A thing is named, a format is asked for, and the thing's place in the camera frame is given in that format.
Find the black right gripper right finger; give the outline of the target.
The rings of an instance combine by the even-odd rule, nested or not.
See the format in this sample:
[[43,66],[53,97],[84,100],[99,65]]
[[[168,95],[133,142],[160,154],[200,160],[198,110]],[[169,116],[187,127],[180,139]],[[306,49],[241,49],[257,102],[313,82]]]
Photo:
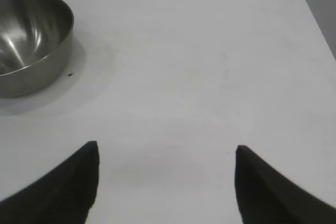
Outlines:
[[335,208],[308,193],[246,145],[236,149],[235,193],[243,223],[335,223]]

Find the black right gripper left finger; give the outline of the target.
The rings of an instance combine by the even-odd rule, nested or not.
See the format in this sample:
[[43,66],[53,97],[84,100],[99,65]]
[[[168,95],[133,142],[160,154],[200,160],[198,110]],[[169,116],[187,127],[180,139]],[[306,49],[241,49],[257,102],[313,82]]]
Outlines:
[[100,156],[89,141],[32,184],[1,201],[1,223],[85,223],[95,203]]

